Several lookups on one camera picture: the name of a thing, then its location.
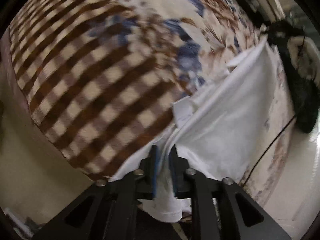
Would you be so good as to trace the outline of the white t-shirt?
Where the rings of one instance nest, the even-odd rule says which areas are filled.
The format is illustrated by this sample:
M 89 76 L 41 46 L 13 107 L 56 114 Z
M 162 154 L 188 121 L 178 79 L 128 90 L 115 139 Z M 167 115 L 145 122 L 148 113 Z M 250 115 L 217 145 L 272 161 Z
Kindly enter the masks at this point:
M 212 179 L 243 180 L 292 113 L 278 48 L 259 43 L 224 66 L 221 79 L 172 105 L 175 122 L 152 143 L 160 149 L 156 196 L 142 208 L 175 223 L 191 215 L 188 197 L 174 196 L 168 155 L 176 148 L 189 165 Z

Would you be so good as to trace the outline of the floral checked fleece blanket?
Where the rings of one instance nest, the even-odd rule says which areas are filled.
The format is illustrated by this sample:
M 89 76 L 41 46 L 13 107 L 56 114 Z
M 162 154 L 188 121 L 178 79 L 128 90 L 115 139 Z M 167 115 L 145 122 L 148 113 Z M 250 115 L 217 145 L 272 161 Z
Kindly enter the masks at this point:
M 112 182 L 135 170 L 175 122 L 176 101 L 221 79 L 225 64 L 263 36 L 236 0 L 29 0 L 1 54 L 41 135 L 74 169 Z M 286 91 L 291 102 L 287 81 Z M 292 106 L 237 182 L 259 205 L 281 175 L 293 114 Z

